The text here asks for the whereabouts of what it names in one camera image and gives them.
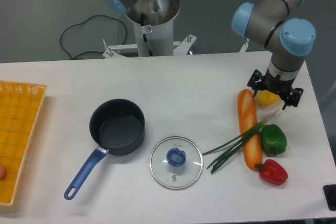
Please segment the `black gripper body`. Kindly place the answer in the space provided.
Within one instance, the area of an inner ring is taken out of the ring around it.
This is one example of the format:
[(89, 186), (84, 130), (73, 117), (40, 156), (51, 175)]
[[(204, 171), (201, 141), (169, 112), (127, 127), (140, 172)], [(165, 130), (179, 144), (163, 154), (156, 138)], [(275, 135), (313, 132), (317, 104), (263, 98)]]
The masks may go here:
[(273, 77), (270, 73), (266, 73), (261, 80), (262, 90), (267, 90), (281, 98), (287, 98), (291, 92), (292, 80), (281, 80), (280, 75)]

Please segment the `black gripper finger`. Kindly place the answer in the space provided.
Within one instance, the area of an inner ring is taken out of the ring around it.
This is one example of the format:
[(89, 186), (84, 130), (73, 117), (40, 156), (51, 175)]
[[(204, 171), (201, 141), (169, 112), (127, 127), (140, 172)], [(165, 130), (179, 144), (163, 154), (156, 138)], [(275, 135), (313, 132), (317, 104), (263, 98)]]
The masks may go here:
[(293, 87), (290, 87), (285, 91), (281, 91), (279, 93), (279, 96), (284, 102), (282, 110), (285, 110), (286, 107), (288, 106), (294, 106), (296, 108), (300, 102), (303, 92), (304, 92), (304, 89), (293, 88)]
[(264, 76), (262, 73), (256, 69), (247, 82), (247, 86), (250, 87), (253, 92), (253, 97), (255, 97), (259, 91), (266, 89), (266, 84), (263, 81), (263, 78)]

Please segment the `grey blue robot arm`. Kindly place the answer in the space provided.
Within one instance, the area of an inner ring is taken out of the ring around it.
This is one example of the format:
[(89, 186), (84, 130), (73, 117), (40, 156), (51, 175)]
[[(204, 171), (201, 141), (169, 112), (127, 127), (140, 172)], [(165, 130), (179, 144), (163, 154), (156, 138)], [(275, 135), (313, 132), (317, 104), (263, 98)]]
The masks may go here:
[[(267, 90), (278, 95), (286, 107), (299, 104), (301, 88), (292, 84), (316, 38), (307, 20), (289, 18), (304, 0), (262, 0), (243, 3), (235, 11), (231, 27), (240, 36), (271, 52), (267, 71), (255, 70), (248, 81), (254, 92)], [(173, 44), (173, 23), (180, 11), (180, 0), (104, 0), (115, 13), (125, 14), (133, 23), (140, 57), (185, 55), (194, 43), (187, 36)]]

